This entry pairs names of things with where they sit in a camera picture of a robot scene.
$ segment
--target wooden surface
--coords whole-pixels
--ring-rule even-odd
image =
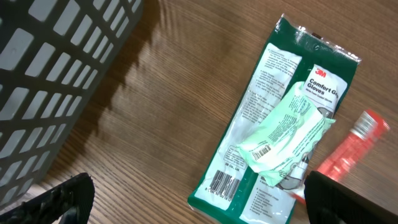
[[[310,169],[363,110],[374,109],[391,131],[343,183],[398,214],[394,0],[145,0],[142,20],[35,188],[87,172],[96,187],[92,223],[209,223],[187,197],[283,12],[363,60]],[[296,206],[292,223],[308,223],[303,206]]]

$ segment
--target packet barcode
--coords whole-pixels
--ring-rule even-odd
[[[361,117],[355,122],[353,132],[357,134],[360,138],[365,139],[365,137],[373,130],[376,125],[376,121],[364,112]]]
[[[240,182],[237,178],[218,170],[211,181],[209,191],[225,200],[232,201]]]
[[[260,151],[252,153],[252,155],[254,156],[254,159],[257,161],[270,150],[271,148],[268,145],[266,145]]]

